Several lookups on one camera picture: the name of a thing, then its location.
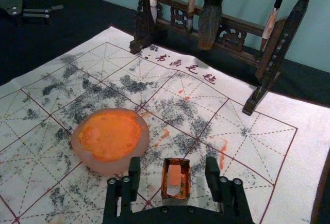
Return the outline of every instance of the calligraphy mat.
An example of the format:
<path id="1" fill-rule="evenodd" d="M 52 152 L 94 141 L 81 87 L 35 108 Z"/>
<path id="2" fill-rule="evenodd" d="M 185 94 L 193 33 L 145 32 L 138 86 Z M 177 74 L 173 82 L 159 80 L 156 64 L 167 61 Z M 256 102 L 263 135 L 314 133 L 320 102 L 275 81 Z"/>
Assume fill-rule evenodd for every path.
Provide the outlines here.
<path id="1" fill-rule="evenodd" d="M 243 180 L 256 223 L 309 223 L 330 110 L 268 93 L 249 117 L 253 86 L 155 45 L 131 54 L 132 39 L 112 27 L 0 87 L 0 223 L 101 223 L 107 178 L 81 163 L 70 134 L 86 115 L 117 107 L 150 128 L 133 212 L 162 205 L 166 157 L 190 160 L 188 204 L 216 211 L 209 155 L 221 175 Z"/>

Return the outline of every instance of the ink stain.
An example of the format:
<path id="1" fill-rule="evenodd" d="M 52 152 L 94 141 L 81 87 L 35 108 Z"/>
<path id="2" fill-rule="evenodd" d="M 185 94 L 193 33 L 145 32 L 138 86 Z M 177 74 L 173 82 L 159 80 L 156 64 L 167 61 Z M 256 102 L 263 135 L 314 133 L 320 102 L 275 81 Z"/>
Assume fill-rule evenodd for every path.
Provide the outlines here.
<path id="1" fill-rule="evenodd" d="M 74 66 L 69 66 L 63 73 L 63 78 L 68 79 L 71 75 L 75 74 L 79 69 Z"/>
<path id="2" fill-rule="evenodd" d="M 79 124 L 90 113 L 102 108 L 121 108 L 125 107 L 126 97 L 114 91 L 110 87 L 96 85 L 89 89 L 85 94 L 79 96 L 73 103 L 61 111 L 67 119 Z"/>
<path id="3" fill-rule="evenodd" d="M 200 138 L 207 138 L 211 133 L 210 126 L 208 122 L 201 116 L 196 116 L 191 123 L 191 130 L 195 137 L 200 136 Z"/>
<path id="4" fill-rule="evenodd" d="M 49 196 L 52 200 L 54 207 L 61 207 L 64 203 L 65 194 L 60 193 L 60 188 L 55 188 Z"/>
<path id="5" fill-rule="evenodd" d="M 206 148 L 206 156 L 212 156 L 214 158 L 217 158 L 219 155 L 218 155 L 218 151 L 213 149 L 212 147 L 209 147 L 207 146 Z"/>
<path id="6" fill-rule="evenodd" d="M 23 103 L 26 103 L 27 101 L 30 101 L 30 97 L 29 96 L 26 96 L 26 98 L 23 99 Z"/>
<path id="7" fill-rule="evenodd" d="M 42 105 L 45 106 L 45 105 L 47 105 L 47 104 L 49 104 L 49 103 L 50 103 L 50 99 L 49 99 L 49 98 L 45 98 L 45 99 L 43 100 L 43 102 L 42 102 Z"/>
<path id="8" fill-rule="evenodd" d="M 249 135 L 250 132 L 251 132 L 251 129 L 249 129 L 247 127 L 244 127 L 244 128 L 241 129 L 241 135 L 244 138 L 247 138 L 247 136 Z"/>
<path id="9" fill-rule="evenodd" d="M 60 60 L 63 64 L 69 64 L 71 63 L 75 58 L 79 57 L 80 55 L 82 55 L 83 53 L 78 53 L 75 55 L 63 55 Z"/>
<path id="10" fill-rule="evenodd" d="M 70 187 L 69 187 L 69 191 L 70 192 L 72 192 L 72 193 L 74 193 L 74 194 L 79 194 L 79 187 L 78 187 L 78 185 L 70 185 Z"/>
<path id="11" fill-rule="evenodd" d="M 249 169 L 246 169 L 239 173 L 239 177 L 243 178 L 243 181 L 246 181 L 252 186 L 256 185 L 257 178 Z"/>
<path id="12" fill-rule="evenodd" d="M 23 120 L 33 120 L 33 119 L 37 119 L 39 117 L 39 114 L 33 110 L 33 109 L 28 109 L 27 110 L 27 115 L 26 117 L 23 118 Z"/>
<path id="13" fill-rule="evenodd" d="M 156 45 L 151 44 L 151 45 L 149 46 L 149 49 L 150 49 L 151 51 L 155 51 L 155 52 L 157 52 L 158 49 L 159 49 L 159 47 L 157 47 Z"/>
<path id="14" fill-rule="evenodd" d="M 65 169 L 65 174 L 68 174 L 70 169 L 71 169 L 71 160 L 69 159 L 69 157 L 67 155 L 64 156 L 64 161 L 67 165 L 66 169 Z"/>
<path id="15" fill-rule="evenodd" d="M 183 134 L 179 133 L 173 137 L 173 142 L 178 146 L 177 155 L 187 154 L 191 147 L 195 144 L 195 139 Z M 200 143 L 198 142 L 191 150 L 194 152 L 198 150 L 200 147 Z"/>
<path id="16" fill-rule="evenodd" d="M 46 127 L 46 122 L 43 121 L 42 123 L 40 123 L 40 126 L 41 126 L 41 127 Z"/>
<path id="17" fill-rule="evenodd" d="M 69 137 L 70 137 L 69 133 L 62 128 L 60 128 L 54 136 L 57 141 L 69 139 Z"/>
<path id="18" fill-rule="evenodd" d="M 45 88 L 43 88 L 42 90 L 42 95 L 43 96 L 46 96 L 46 95 L 49 95 L 51 93 L 52 90 L 58 88 L 60 86 L 59 83 L 53 83 L 53 84 L 50 84 L 48 86 L 46 86 Z"/>
<path id="19" fill-rule="evenodd" d="M 205 170 L 205 158 L 200 158 L 200 160 L 191 167 L 191 175 L 197 176 L 201 175 Z"/>
<path id="20" fill-rule="evenodd" d="M 148 85 L 152 86 L 154 84 L 154 82 L 143 83 L 143 82 L 134 81 L 130 78 L 129 75 L 125 75 L 124 77 L 121 77 L 120 82 L 123 85 L 122 89 L 127 90 L 131 93 L 145 91 Z"/>

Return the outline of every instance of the round container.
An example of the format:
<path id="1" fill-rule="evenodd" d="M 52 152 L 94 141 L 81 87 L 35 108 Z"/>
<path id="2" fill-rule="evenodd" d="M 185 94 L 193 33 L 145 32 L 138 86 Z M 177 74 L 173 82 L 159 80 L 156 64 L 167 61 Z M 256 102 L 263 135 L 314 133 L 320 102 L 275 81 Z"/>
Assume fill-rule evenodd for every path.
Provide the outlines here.
<path id="1" fill-rule="evenodd" d="M 129 154 L 122 157 L 121 159 L 113 162 L 101 162 L 94 158 L 93 154 L 86 150 L 81 144 L 79 140 L 79 133 L 81 129 L 84 127 L 85 123 L 93 116 L 98 115 L 100 113 L 109 113 L 112 111 L 122 111 L 127 113 L 134 113 L 136 115 L 136 121 L 142 127 L 141 138 L 135 147 Z M 90 167 L 93 171 L 96 171 L 103 175 L 114 175 L 121 173 L 123 171 L 128 170 L 129 162 L 132 157 L 138 157 L 144 155 L 148 145 L 149 145 L 149 129 L 148 125 L 144 121 L 142 117 L 136 114 L 134 111 L 123 108 L 116 109 L 100 109 L 86 118 L 78 125 L 71 136 L 71 145 L 73 150 L 76 152 L 78 157 L 82 160 L 82 162 Z"/>

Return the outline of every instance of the wooden brush stand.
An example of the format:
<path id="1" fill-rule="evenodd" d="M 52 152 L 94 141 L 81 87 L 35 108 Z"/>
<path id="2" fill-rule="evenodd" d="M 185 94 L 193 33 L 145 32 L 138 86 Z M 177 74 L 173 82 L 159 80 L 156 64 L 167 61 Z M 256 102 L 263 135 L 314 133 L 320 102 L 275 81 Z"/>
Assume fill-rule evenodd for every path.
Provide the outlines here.
<path id="1" fill-rule="evenodd" d="M 229 55 L 257 68 L 256 77 L 259 80 L 257 89 L 246 101 L 243 112 L 251 115 L 265 93 L 271 89 L 279 76 L 279 67 L 289 49 L 291 41 L 307 11 L 309 0 L 298 0 L 290 15 L 278 20 L 273 33 L 262 55 L 253 55 L 243 50 L 247 33 L 262 36 L 264 26 L 247 22 L 242 19 L 223 15 L 218 38 L 213 47 L 227 51 Z M 171 20 L 167 21 L 161 16 L 162 5 L 171 7 Z M 158 17 L 154 24 L 150 0 L 139 0 L 136 15 L 136 30 L 134 40 L 130 43 L 130 51 L 135 54 L 142 48 L 157 43 L 167 35 L 167 30 L 173 30 L 182 35 L 198 40 L 198 33 L 193 30 L 187 33 L 188 3 L 180 0 L 157 0 Z M 195 7 L 195 15 L 201 14 L 201 7 Z"/>

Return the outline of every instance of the black screw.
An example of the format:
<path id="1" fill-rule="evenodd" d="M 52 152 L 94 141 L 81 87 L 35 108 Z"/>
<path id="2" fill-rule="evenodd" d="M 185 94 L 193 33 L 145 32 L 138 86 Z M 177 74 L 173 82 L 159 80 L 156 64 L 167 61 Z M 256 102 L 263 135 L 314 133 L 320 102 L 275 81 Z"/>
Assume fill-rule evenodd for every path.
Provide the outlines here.
<path id="1" fill-rule="evenodd" d="M 110 179 L 110 180 L 108 181 L 108 183 L 109 183 L 109 184 L 114 184 L 115 181 L 116 181 L 115 179 Z"/>
<path id="2" fill-rule="evenodd" d="M 167 212 L 169 211 L 169 209 L 168 209 L 167 207 L 162 207 L 162 208 L 161 208 L 161 211 L 162 211 L 163 213 L 167 213 Z"/>
<path id="3" fill-rule="evenodd" d="M 220 182 L 221 183 L 226 183 L 228 181 L 228 178 L 224 177 L 224 176 L 221 176 L 220 177 Z"/>
<path id="4" fill-rule="evenodd" d="M 237 185 L 240 185 L 240 184 L 242 184 L 242 180 L 234 179 L 234 183 L 237 184 Z"/>
<path id="5" fill-rule="evenodd" d="M 123 182 L 125 182 L 125 183 L 129 182 L 129 177 L 124 177 Z"/>
<path id="6" fill-rule="evenodd" d="M 188 213 L 192 214 L 195 212 L 195 209 L 193 207 L 188 207 Z"/>

